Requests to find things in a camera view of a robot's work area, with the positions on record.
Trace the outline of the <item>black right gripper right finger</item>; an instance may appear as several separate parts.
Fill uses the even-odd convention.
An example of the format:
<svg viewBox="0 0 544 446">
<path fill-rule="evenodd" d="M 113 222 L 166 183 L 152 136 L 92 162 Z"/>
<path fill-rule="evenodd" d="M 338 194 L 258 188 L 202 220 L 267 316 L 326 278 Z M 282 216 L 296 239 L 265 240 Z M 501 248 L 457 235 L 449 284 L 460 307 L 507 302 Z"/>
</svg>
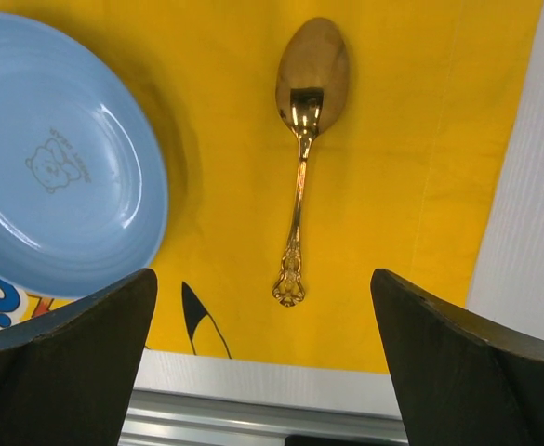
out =
<svg viewBox="0 0 544 446">
<path fill-rule="evenodd" d="M 544 340 L 388 269 L 370 291 L 411 445 L 544 445 Z"/>
</svg>

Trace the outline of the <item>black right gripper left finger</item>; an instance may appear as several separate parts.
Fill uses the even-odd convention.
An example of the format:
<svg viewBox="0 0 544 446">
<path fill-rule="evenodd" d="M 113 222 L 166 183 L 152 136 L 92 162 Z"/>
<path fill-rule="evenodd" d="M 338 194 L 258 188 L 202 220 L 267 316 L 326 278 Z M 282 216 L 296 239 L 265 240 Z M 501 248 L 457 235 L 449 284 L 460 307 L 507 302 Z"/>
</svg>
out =
<svg viewBox="0 0 544 446">
<path fill-rule="evenodd" d="M 141 269 L 0 331 L 0 445 L 115 445 L 153 318 Z"/>
</svg>

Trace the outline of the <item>blue plastic plate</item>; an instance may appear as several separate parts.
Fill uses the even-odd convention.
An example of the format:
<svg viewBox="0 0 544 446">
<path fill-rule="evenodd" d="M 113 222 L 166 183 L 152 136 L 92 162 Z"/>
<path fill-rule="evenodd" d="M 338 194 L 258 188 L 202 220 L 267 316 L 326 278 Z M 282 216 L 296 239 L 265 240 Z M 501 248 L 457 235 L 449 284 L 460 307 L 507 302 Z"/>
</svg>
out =
<svg viewBox="0 0 544 446">
<path fill-rule="evenodd" d="M 0 13 L 0 278 L 78 298 L 151 265 L 168 183 L 152 127 L 94 53 Z"/>
</svg>

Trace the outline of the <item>gold spoon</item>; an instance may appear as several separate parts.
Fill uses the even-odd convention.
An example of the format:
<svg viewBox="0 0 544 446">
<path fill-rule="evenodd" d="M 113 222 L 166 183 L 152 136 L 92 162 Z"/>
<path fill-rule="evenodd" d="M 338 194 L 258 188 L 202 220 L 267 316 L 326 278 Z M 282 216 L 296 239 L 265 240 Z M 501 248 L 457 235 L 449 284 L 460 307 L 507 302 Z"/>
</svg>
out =
<svg viewBox="0 0 544 446">
<path fill-rule="evenodd" d="M 272 296 L 285 308 L 305 298 L 301 282 L 301 208 L 313 142 L 340 117 L 349 92 L 350 58 L 338 25 L 324 17 L 304 22 L 286 45 L 277 70 L 275 101 L 299 148 L 294 207 Z"/>
</svg>

